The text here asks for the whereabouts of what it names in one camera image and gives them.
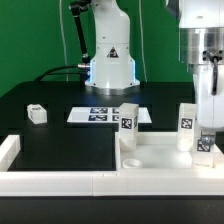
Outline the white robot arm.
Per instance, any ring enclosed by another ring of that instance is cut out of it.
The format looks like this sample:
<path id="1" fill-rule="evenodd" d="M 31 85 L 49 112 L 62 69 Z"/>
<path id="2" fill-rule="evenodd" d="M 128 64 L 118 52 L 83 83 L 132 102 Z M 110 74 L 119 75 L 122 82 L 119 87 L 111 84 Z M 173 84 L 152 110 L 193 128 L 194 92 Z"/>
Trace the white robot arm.
<path id="1" fill-rule="evenodd" d="M 102 94 L 121 94 L 140 85 L 130 54 L 131 22 L 117 0 L 90 0 L 96 50 L 85 86 Z M 166 0 L 177 16 L 179 60 L 191 70 L 196 121 L 205 145 L 224 130 L 224 0 Z"/>

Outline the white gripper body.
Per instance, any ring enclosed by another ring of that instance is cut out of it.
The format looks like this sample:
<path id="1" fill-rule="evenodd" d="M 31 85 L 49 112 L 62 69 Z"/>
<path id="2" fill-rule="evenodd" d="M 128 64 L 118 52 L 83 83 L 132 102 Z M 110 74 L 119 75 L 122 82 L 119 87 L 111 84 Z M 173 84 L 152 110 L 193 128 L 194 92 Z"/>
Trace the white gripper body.
<path id="1" fill-rule="evenodd" d="M 213 66 L 194 67 L 197 122 L 202 129 L 224 130 L 224 65 L 218 66 L 216 94 L 212 94 Z"/>

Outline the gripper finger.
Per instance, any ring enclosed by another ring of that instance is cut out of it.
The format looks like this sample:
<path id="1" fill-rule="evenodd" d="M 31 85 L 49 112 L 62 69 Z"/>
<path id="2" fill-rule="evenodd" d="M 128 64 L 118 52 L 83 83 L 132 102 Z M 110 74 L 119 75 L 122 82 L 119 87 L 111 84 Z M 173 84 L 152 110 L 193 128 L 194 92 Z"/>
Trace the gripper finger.
<path id="1" fill-rule="evenodd" d="M 210 131 L 208 133 L 208 143 L 209 143 L 209 145 L 213 146 L 215 144 L 215 140 L 216 140 L 216 132 Z"/>
<path id="2" fill-rule="evenodd" d="M 204 131 L 201 131 L 201 142 L 203 145 L 208 145 L 208 136 Z"/>

